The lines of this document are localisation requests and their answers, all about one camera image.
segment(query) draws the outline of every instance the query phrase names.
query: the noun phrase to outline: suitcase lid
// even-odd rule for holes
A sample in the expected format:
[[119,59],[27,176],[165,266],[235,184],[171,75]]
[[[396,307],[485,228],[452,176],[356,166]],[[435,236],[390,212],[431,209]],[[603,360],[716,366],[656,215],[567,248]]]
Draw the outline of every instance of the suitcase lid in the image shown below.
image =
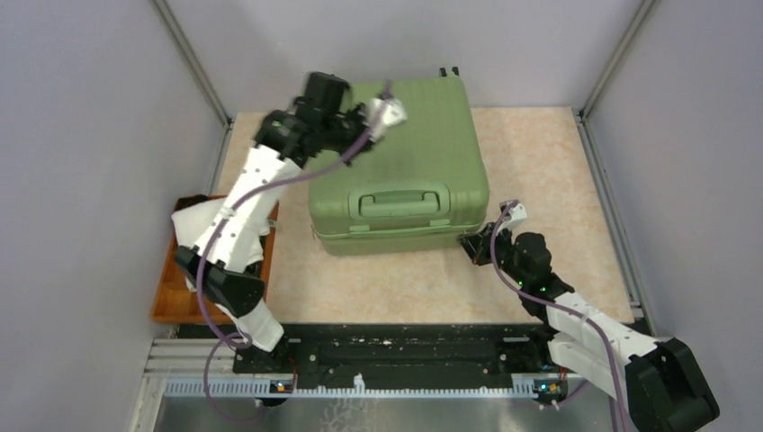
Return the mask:
[[[353,85],[353,98],[367,101],[382,88],[382,82]],[[465,231],[478,228],[484,219],[484,213],[459,211],[464,206],[484,209],[488,200],[461,79],[399,81],[392,93],[405,105],[408,120],[388,130],[350,167],[310,182],[310,216],[322,239]],[[323,151],[308,169],[337,159],[337,153]]]

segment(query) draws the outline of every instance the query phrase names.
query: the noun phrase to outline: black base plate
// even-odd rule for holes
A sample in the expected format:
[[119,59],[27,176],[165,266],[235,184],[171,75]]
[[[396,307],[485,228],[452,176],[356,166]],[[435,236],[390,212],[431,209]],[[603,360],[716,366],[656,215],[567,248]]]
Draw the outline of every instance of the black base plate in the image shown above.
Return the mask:
[[[649,332],[642,319],[629,327]],[[539,349],[544,344],[529,338],[548,329],[542,324],[283,324],[283,329],[277,360],[256,348],[239,350],[233,372],[291,374],[296,366],[302,389],[352,388],[362,374],[367,389],[400,390],[508,388],[511,374],[559,370],[544,358]],[[214,338],[206,326],[190,325],[179,326],[177,336]]]

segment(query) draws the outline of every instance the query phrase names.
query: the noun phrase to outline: cable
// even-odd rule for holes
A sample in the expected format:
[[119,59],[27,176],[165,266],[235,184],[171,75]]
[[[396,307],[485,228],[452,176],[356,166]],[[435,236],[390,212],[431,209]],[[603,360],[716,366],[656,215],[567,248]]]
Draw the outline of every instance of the cable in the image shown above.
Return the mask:
[[615,410],[615,400],[609,399],[609,417],[612,418],[612,432],[617,432],[617,412]]
[[[238,332],[233,332],[228,335],[228,338],[241,338],[241,336],[238,334]],[[202,383],[204,385],[204,396],[207,399],[207,402],[209,402],[210,406],[212,407],[215,412],[218,413],[218,415],[228,421],[231,421],[233,423],[238,423],[241,425],[248,425],[251,423],[256,423],[262,419],[262,417],[265,414],[265,407],[262,405],[257,406],[257,412],[254,416],[247,417],[247,418],[235,418],[231,417],[228,414],[225,413],[220,407],[217,405],[217,402],[214,401],[214,398],[212,397],[212,393],[210,390],[210,367],[212,364],[212,358],[214,358],[215,353],[217,352],[220,347],[222,347],[222,344],[225,343],[224,339],[220,339],[217,341],[217,344],[212,348],[212,351],[210,351],[210,354],[207,355],[207,361],[204,363],[204,372],[202,375]]]
[[[503,222],[503,220],[506,218],[508,213],[516,207],[519,204],[518,201],[510,202],[508,205],[506,205],[501,212],[500,216],[498,216],[498,220],[496,220],[496,227],[499,227],[500,224]],[[532,294],[529,294],[527,292],[524,292],[520,290],[519,288],[516,288],[512,283],[508,281],[508,279],[504,276],[503,272],[500,269],[500,266],[498,265],[498,259],[496,258],[496,237],[498,236],[498,230],[494,229],[493,232],[490,234],[490,260],[493,263],[493,268],[496,271],[496,274],[498,275],[498,278],[508,287],[509,290],[513,291],[516,295],[523,297],[531,302],[536,302],[538,304],[541,304],[545,306],[546,308],[553,308],[557,309],[559,311],[567,312],[570,315],[577,317],[577,318],[583,318],[583,314],[578,312],[577,310],[568,308],[566,306],[562,306],[560,304],[556,304],[553,301],[547,301],[544,299],[541,299],[540,297],[535,297]],[[620,384],[620,376],[619,373],[617,373],[617,362],[615,361],[615,351],[612,348],[612,346],[609,344],[609,338],[606,336],[606,333],[604,330],[599,326],[595,321],[586,320],[587,324],[589,324],[596,333],[601,337],[601,340],[604,341],[604,348],[606,351],[606,358],[609,362],[609,370],[612,374],[612,378],[615,384],[615,396],[617,398],[617,408],[620,412],[620,417],[623,423],[623,432],[631,432],[630,425],[627,424],[625,421],[628,417],[628,410],[625,407],[625,398],[623,395],[623,386]]]
[[[308,173],[305,175],[298,175],[293,178],[288,178],[284,180],[277,180],[275,182],[264,184],[262,186],[256,187],[255,189],[252,189],[251,191],[245,193],[241,198],[239,198],[236,202],[233,203],[233,205],[230,206],[230,209],[232,211],[237,210],[241,205],[243,205],[245,202],[252,199],[257,194],[260,194],[264,191],[273,189],[278,186],[284,186],[284,185],[290,185],[298,182],[304,182],[307,180],[312,180],[313,178],[316,178],[318,176],[323,176],[326,173],[329,173],[339,167],[341,167],[344,163],[352,159],[356,154],[360,152],[360,150],[365,145],[366,141],[371,137],[371,130],[373,130],[377,123],[382,119],[382,114],[384,112],[384,109],[386,108],[387,100],[391,98],[391,87],[392,82],[387,81],[383,95],[383,104],[381,105],[381,109],[376,113],[373,120],[369,124],[369,126],[361,133],[361,135],[353,142],[353,144],[343,153],[339,159],[334,161],[329,166],[326,166],[325,168],[322,168],[318,171],[315,171],[313,173]],[[215,242],[217,241],[217,238],[219,234],[225,229],[225,226],[228,224],[228,219],[223,218],[220,223],[215,227],[215,230],[212,232],[209,241],[207,242],[207,245],[204,247],[204,250],[202,252],[201,260],[199,261],[199,268],[196,270],[196,301],[199,303],[199,309],[202,312],[202,315],[204,317],[204,321],[206,321],[207,326],[212,330],[212,332],[217,336],[220,340],[222,340],[226,345],[228,345],[231,348],[248,348],[252,346],[251,342],[251,336],[249,335],[241,335],[242,338],[244,338],[244,343],[238,343],[233,341],[230,337],[225,336],[221,331],[220,328],[217,327],[217,325],[212,320],[210,313],[207,311],[206,304],[204,303],[204,296],[203,296],[203,287],[202,287],[202,281],[203,281],[203,275],[204,275],[204,267],[207,264],[207,257],[209,256],[212,248],[214,247]]]

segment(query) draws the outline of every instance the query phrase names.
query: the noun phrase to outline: floor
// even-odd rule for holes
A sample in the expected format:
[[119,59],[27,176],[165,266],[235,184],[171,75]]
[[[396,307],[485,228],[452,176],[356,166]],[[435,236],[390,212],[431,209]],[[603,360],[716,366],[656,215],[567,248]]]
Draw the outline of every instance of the floor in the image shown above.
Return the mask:
[[[235,182],[262,117],[238,115],[218,194]],[[544,234],[565,282],[613,318],[633,322],[572,110],[474,108],[472,117],[489,178],[488,221],[498,203],[519,198],[529,219],[517,232]],[[330,256],[312,235],[307,201],[305,184],[280,201],[267,296],[279,321],[534,322],[489,265],[471,265],[459,248]]]

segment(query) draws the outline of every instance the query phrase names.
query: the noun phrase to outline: metal frame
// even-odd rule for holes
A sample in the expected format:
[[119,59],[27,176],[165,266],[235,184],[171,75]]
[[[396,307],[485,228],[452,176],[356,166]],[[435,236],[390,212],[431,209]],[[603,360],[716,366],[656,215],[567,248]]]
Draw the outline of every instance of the metal frame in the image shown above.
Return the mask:
[[207,104],[209,104],[210,108],[215,112],[220,123],[227,128],[231,124],[231,117],[225,111],[225,107],[223,106],[220,97],[217,95],[209,76],[207,76],[207,73],[204,71],[202,63],[199,62],[199,59],[193,52],[191,42],[185,37],[185,33],[183,33],[183,29],[180,27],[180,23],[177,22],[175,14],[169,7],[169,4],[167,4],[166,0],[149,1],[154,6],[157,16],[162,20],[170,39],[172,39],[178,54],[180,54],[180,58],[188,68],[188,73],[191,74],[193,81],[199,86],[199,90],[202,92],[204,100],[207,101]]
[[580,110],[580,118],[583,122],[587,122],[588,118],[591,116],[594,110],[596,110],[596,107],[601,101],[601,97],[604,94],[604,91],[609,86],[612,78],[615,76],[615,72],[619,69],[620,65],[623,64],[623,61],[628,56],[628,53],[631,52],[631,47],[640,34],[643,25],[651,17],[659,3],[660,0],[642,0],[638,11],[636,11],[636,15],[631,20],[631,23],[628,25],[628,29],[625,31],[623,38],[617,44],[615,52],[613,52],[612,57],[609,58],[604,71],[602,71],[602,74],[599,76],[596,85],[594,85],[594,89],[591,92],[591,95],[588,97],[586,104]]
[[[183,62],[188,68],[193,80],[199,86],[207,104],[212,108],[220,123],[226,128],[225,136],[220,143],[220,151],[215,170],[208,184],[208,193],[212,193],[219,182],[220,173],[225,162],[225,156],[232,131],[232,118],[228,115],[222,101],[204,71],[199,59],[193,52],[190,42],[185,37],[180,24],[177,22],[166,0],[149,0],[157,15],[166,26],[170,38],[177,47]],[[633,316],[636,318],[635,328],[640,331],[651,331],[649,322],[650,308],[642,295],[641,278],[633,263],[630,244],[618,214],[616,202],[606,178],[597,144],[590,130],[590,117],[596,110],[607,86],[616,71],[622,65],[630,52],[634,41],[640,34],[644,23],[651,17],[660,0],[643,0],[632,22],[620,40],[612,57],[597,80],[590,97],[575,118],[580,138],[585,150],[591,174],[597,188],[602,209],[605,214],[610,237],[615,246],[615,254],[624,283],[628,291]],[[148,356],[148,361],[140,385],[139,396],[130,423],[130,432],[153,431],[157,422],[160,404],[165,395],[171,397],[199,396],[201,376],[206,356],[209,354],[215,339],[156,339]],[[227,397],[273,397],[266,389],[272,379],[291,379],[288,373],[270,373],[239,375],[233,373],[236,362],[242,357],[223,347],[211,362],[210,378],[213,393]],[[298,390],[292,397],[409,397],[409,398],[533,398],[532,383],[537,379],[551,379],[555,374],[548,373],[512,373],[514,387],[510,389],[485,389],[468,391],[373,391],[355,384],[352,389],[343,391],[337,389]]]

